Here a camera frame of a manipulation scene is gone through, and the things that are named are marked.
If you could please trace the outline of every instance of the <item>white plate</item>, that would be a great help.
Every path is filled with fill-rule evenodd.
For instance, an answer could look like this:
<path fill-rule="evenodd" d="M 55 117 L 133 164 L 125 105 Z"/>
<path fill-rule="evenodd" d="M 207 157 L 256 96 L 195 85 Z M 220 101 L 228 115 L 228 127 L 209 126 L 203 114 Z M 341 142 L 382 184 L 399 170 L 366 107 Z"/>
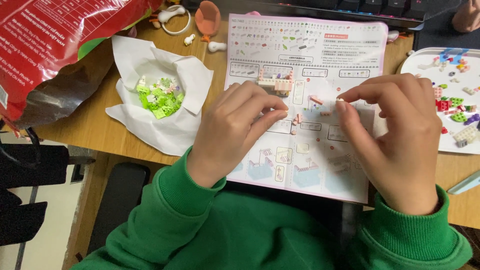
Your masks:
<path fill-rule="evenodd" d="M 454 61 L 450 64 L 447 64 L 447 67 L 443 72 L 440 71 L 440 67 L 432 67 L 427 70 L 418 68 L 418 65 L 421 64 L 431 64 L 433 59 L 437 56 L 440 56 L 440 61 L 443 62 L 446 59 L 443 58 L 444 53 L 447 52 L 450 54 L 450 57 L 454 58 Z M 461 73 L 456 66 L 459 65 L 459 59 L 465 59 L 468 61 L 470 70 Z M 450 72 L 455 72 L 455 76 L 451 77 L 448 74 Z M 447 84 L 448 88 L 443 90 L 442 96 L 448 98 L 463 98 L 463 105 L 477 105 L 476 112 L 464 112 L 467 118 L 471 117 L 475 113 L 480 114 L 480 91 L 476 92 L 475 95 L 471 96 L 464 92 L 462 89 L 464 87 L 477 88 L 480 86 L 480 50 L 477 49 L 452 49 L 452 48 L 425 48 L 416 51 L 410 57 L 405 60 L 405 63 L 402 66 L 401 73 L 412 73 L 413 75 L 421 74 L 422 78 L 429 78 L 432 82 L 435 82 L 434 87 L 441 84 Z M 452 78 L 458 78 L 460 83 L 450 82 Z M 466 147 L 459 148 L 456 145 L 456 141 L 453 139 L 453 136 L 450 135 L 450 132 L 454 132 L 454 135 L 462 131 L 467 125 L 464 123 L 459 123 L 453 121 L 449 115 L 445 115 L 443 111 L 437 112 L 437 115 L 442 119 L 443 126 L 447 128 L 447 134 L 442 134 L 440 137 L 440 145 L 438 147 L 439 151 L 447 152 L 457 152 L 457 153 L 468 153 L 468 154 L 480 154 L 480 141 L 477 139 L 472 144 L 467 145 Z M 479 124 L 478 121 L 470 124 L 477 127 Z"/>

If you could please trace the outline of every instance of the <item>instruction illustration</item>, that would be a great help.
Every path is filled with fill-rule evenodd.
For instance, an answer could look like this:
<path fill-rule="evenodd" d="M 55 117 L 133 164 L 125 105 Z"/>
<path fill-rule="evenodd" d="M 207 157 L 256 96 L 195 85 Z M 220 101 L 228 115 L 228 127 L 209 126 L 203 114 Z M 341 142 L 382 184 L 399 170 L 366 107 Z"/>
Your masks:
<path fill-rule="evenodd" d="M 335 100 L 382 74 L 387 31 L 382 23 L 230 14 L 225 90 L 250 80 L 289 108 L 228 180 L 365 203 L 368 182 Z M 371 132 L 375 106 L 352 105 Z"/>

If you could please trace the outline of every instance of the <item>white ring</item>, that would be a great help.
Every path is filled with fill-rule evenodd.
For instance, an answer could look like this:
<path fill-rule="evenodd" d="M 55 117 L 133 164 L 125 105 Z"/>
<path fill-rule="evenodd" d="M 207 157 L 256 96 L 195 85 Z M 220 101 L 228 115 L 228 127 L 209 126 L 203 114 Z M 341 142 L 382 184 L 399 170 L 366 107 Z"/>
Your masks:
<path fill-rule="evenodd" d="M 182 5 L 173 5 L 173 6 L 170 6 L 166 9 L 166 11 L 172 11 L 173 8 L 175 7 L 183 7 Z M 187 32 L 188 28 L 190 27 L 190 23 L 192 21 L 192 17 L 190 16 L 190 11 L 188 11 L 187 9 L 185 9 L 185 11 L 188 13 L 188 23 L 187 23 L 187 26 L 185 28 L 183 28 L 182 30 L 178 31 L 178 32 L 171 32 L 171 31 L 168 31 L 166 28 L 165 28 L 165 23 L 162 23 L 162 28 L 163 30 L 165 30 L 165 32 L 169 35 L 172 35 L 172 36 L 178 36 L 178 35 L 181 35 L 185 32 Z"/>

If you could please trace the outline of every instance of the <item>green sweatshirt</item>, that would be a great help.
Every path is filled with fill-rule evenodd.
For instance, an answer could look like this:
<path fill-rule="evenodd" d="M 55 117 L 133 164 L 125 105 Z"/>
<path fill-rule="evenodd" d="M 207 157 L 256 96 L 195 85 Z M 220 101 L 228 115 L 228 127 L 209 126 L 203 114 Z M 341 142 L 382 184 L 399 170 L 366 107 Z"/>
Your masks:
<path fill-rule="evenodd" d="M 337 242 L 306 212 L 261 198 L 220 192 L 188 175 L 185 155 L 159 170 L 142 203 L 98 249 L 72 269 L 333 270 Z M 346 249 L 352 269 L 454 270 L 472 256 L 468 241 L 447 222 L 448 197 L 430 216 L 376 208 Z"/>

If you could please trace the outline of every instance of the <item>wooden desk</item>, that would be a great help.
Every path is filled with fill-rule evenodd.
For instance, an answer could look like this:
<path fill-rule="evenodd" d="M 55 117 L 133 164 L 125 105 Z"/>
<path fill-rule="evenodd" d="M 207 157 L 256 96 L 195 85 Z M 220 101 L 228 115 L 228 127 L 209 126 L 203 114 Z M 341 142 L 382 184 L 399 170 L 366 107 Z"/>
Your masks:
<path fill-rule="evenodd" d="M 186 20 L 186 17 L 174 17 L 168 27 L 178 31 L 186 24 Z M 200 59 L 208 69 L 215 71 L 204 104 L 204 109 L 208 108 L 215 97 L 223 91 L 227 69 L 226 52 L 208 52 L 207 44 L 200 42 L 201 34 L 194 26 L 187 33 L 178 37 L 172 37 L 161 29 L 153 29 L 146 21 L 140 22 L 137 29 L 137 38 L 151 40 L 159 49 L 184 56 L 193 55 Z M 183 40 L 192 33 L 197 35 L 197 39 L 186 47 Z M 227 34 L 228 23 L 223 21 L 220 33 L 213 37 L 212 41 L 225 42 L 228 39 Z M 386 46 L 384 74 L 396 73 L 398 66 L 407 57 L 406 53 L 411 50 L 412 44 L 413 38 L 407 38 L 398 39 Z M 120 122 L 105 113 L 105 108 L 121 104 L 121 99 L 115 90 L 115 84 L 119 78 L 120 75 L 114 65 L 91 98 L 82 103 L 70 117 L 37 127 L 38 135 L 44 139 L 69 145 L 162 164 L 173 164 L 178 157 L 165 155 L 142 142 L 127 131 Z M 480 170 L 480 155 L 441 153 L 437 165 L 437 183 L 448 189 L 477 170 Z M 479 197 L 480 188 L 451 196 L 449 222 L 480 228 L 480 215 L 476 214 Z"/>

